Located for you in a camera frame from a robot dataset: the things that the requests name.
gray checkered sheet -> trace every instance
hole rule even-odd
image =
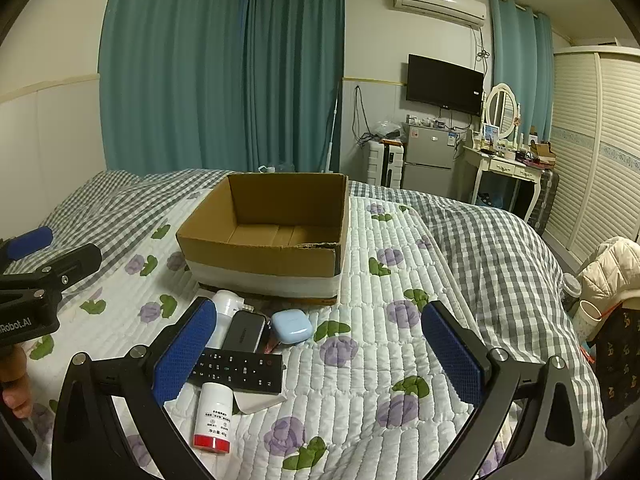
[[[64,308],[75,294],[111,274],[178,201],[211,188],[225,174],[211,170],[145,177],[125,171],[98,174],[42,223],[53,229],[52,245],[8,272],[34,269],[84,243],[98,245],[102,267],[68,291]],[[607,446],[598,382],[560,305],[562,271],[542,239],[519,218],[494,208],[358,182],[351,183],[351,194],[407,204],[420,213],[487,346],[507,348],[524,361],[544,362],[555,354],[567,361],[582,414],[587,478],[597,478],[606,468]]]

red bottle cap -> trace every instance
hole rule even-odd
[[[215,453],[228,453],[230,449],[228,440],[207,435],[193,435],[193,447]]]

tv remote control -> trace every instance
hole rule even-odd
[[[282,356],[205,348],[189,382],[225,384],[232,390],[279,394],[282,391]]]

oval mirror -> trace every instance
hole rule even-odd
[[[484,122],[498,127],[500,139],[506,139],[515,128],[518,105],[516,97],[505,83],[494,86],[486,99]]]

teal curtain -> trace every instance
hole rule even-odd
[[[251,166],[324,168],[343,47],[344,0],[248,0],[242,78]]]
[[[344,0],[108,0],[98,60],[108,168],[320,170],[343,36]]]
[[[507,83],[520,103],[527,135],[535,126],[548,140],[554,92],[554,48],[551,22],[545,14],[534,18],[513,0],[489,0],[494,27],[494,85]]]
[[[250,168],[240,1],[108,0],[98,62],[108,168]]]

